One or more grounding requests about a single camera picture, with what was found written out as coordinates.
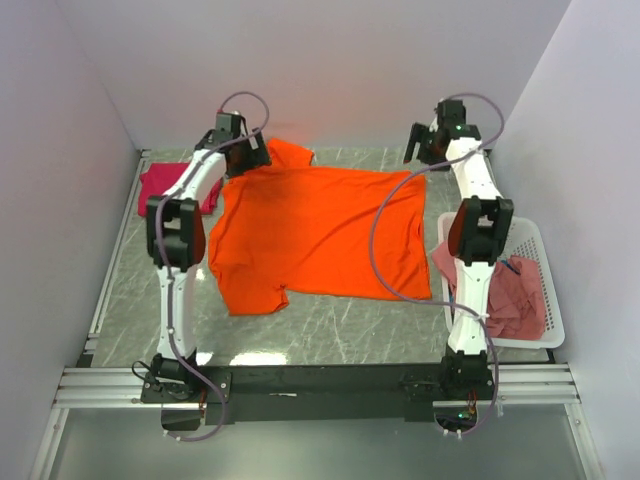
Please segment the orange t shirt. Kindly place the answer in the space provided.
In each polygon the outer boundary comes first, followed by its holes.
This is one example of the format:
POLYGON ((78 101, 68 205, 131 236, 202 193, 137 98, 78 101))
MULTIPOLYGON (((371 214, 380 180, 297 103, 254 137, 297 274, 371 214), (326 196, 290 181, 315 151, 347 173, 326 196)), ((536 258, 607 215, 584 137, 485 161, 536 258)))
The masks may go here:
POLYGON ((230 314, 265 315, 288 292, 395 300, 431 296, 427 182, 315 166, 310 150, 268 144, 272 163, 227 182, 209 236, 209 268, 230 314))

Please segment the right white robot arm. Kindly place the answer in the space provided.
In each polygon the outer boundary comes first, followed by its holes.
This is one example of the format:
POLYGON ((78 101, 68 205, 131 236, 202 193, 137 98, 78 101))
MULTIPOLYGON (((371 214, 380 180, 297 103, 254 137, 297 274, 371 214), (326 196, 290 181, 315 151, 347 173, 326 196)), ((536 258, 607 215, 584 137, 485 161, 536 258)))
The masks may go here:
POLYGON ((404 163, 416 158, 433 170, 450 169, 461 196, 447 236, 456 287, 450 306, 452 327, 438 374, 440 390, 451 399, 494 392, 488 367, 493 345, 487 329, 489 289, 514 213, 513 202, 492 180, 479 129, 467 122, 464 98, 492 103, 474 93, 440 100, 431 124, 411 126, 403 158, 404 163))

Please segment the dusty pink t shirt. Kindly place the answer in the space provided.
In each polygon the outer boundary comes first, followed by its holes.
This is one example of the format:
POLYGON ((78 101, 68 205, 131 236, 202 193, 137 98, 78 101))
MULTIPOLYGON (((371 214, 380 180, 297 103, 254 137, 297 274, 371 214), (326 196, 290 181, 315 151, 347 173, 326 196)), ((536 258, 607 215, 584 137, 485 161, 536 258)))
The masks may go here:
POLYGON ((540 297, 540 283, 533 262, 522 259, 522 272, 518 276, 505 269, 501 262, 495 265, 489 286, 487 327, 493 338, 521 335, 536 339, 544 328, 544 312, 540 297))

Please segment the aluminium frame rail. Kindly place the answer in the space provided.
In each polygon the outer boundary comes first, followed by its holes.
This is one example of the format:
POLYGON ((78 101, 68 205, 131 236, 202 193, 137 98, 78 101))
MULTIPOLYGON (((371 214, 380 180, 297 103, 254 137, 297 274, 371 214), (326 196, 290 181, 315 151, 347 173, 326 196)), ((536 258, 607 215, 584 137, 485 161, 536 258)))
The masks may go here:
MULTIPOLYGON (((601 479, 604 471, 568 364, 553 349, 499 347, 476 429, 443 430, 467 401, 438 401, 432 422, 402 418, 205 419, 204 403, 144 404, 160 336, 160 289, 130 188, 83 354, 61 376, 36 479, 601 479)), ((206 266, 193 328, 204 367, 440 364, 439 307, 292 294, 269 316, 232 317, 206 266)))

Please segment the white plastic laundry basket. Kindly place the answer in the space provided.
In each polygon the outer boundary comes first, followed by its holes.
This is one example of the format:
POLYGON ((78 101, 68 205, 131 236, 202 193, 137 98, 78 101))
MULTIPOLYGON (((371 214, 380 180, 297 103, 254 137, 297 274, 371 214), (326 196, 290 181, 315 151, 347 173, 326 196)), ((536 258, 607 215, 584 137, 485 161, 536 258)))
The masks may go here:
POLYGON ((536 266, 544 312, 544 328, 536 339, 525 339, 521 335, 505 337, 500 333, 494 338, 495 345, 519 349, 557 348, 564 342, 564 327, 542 237, 538 227, 531 220, 522 217, 512 219, 501 260, 512 255, 528 259, 536 266))

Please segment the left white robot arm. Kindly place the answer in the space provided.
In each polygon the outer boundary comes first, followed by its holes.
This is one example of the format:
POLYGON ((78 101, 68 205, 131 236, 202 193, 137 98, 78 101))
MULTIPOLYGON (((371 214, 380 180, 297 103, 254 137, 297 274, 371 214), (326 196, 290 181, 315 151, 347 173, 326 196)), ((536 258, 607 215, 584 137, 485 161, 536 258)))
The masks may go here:
POLYGON ((261 130, 248 129, 238 112, 220 110, 176 182, 147 200, 146 247, 161 292, 161 333, 150 375, 163 379, 176 401, 193 399, 202 384, 191 326, 196 271, 206 250, 201 206, 218 182, 270 163, 261 130))

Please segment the blue garment in basket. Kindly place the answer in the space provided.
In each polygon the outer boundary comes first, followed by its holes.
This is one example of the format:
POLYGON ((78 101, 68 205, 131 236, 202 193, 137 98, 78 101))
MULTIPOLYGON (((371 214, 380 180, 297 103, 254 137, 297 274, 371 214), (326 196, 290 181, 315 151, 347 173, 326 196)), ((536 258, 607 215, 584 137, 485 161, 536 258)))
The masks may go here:
POLYGON ((519 256, 512 255, 501 260, 501 263, 514 274, 520 276, 522 272, 522 259, 519 256))

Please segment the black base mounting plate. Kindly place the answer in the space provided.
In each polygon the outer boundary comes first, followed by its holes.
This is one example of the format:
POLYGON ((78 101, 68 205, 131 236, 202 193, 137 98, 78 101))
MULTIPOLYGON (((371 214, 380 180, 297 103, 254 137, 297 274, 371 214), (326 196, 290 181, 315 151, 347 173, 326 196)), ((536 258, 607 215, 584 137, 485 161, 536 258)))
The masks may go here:
POLYGON ((204 403, 205 419, 226 424, 402 418, 432 422, 438 401, 490 400, 494 380, 487 367, 447 364, 204 367, 211 381, 177 382, 147 374, 144 404, 204 403))

